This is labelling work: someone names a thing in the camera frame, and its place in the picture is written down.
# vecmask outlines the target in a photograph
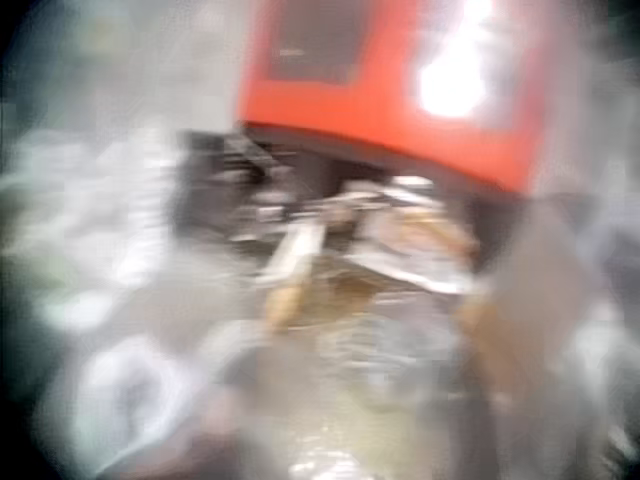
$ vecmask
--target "red object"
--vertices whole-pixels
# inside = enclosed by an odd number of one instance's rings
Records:
[[[363,0],[365,3],[359,4],[360,11],[352,17],[339,12],[334,18],[342,18],[343,24],[336,25],[334,31],[325,30],[324,37],[322,18],[318,20],[320,26],[303,22],[296,25],[296,20],[286,16],[286,10],[295,3],[299,3],[297,8],[315,4],[319,7],[317,12],[321,13],[323,1],[266,2],[259,17],[260,31],[255,37],[254,58],[241,107],[241,119],[246,124],[302,129],[380,146],[425,163],[435,162],[501,190],[526,193],[542,133],[544,93],[544,49],[540,41],[544,37],[534,30],[534,19],[539,17],[533,11],[512,7],[509,12],[521,22],[520,26],[524,25],[528,40],[518,64],[519,81],[509,125],[495,128],[483,126],[473,118],[438,117],[420,107],[414,85],[416,51],[419,42],[424,42],[418,35],[420,22],[425,18],[419,11],[421,0]],[[339,5],[335,1],[329,3],[330,6],[325,1],[325,14],[327,9],[330,11]],[[358,2],[342,0],[342,3]],[[310,15],[320,17],[317,12]],[[299,69],[306,68],[306,77],[286,72],[287,58],[302,55],[302,51],[282,47],[281,38],[286,36],[287,28],[294,38],[298,28],[298,39],[315,35],[313,41],[326,41],[327,48],[331,49],[333,37],[342,31],[347,32],[345,35],[351,34],[349,30],[355,20],[360,20],[360,26],[364,26],[360,47],[355,49],[354,72],[343,78],[334,75],[337,81],[322,78],[332,75],[330,67],[321,65],[322,60],[326,60],[326,52],[317,54],[312,60],[320,64],[317,68],[309,63]],[[284,73],[278,72],[278,60],[274,61],[278,48],[279,55],[285,59],[284,68],[280,69]]]

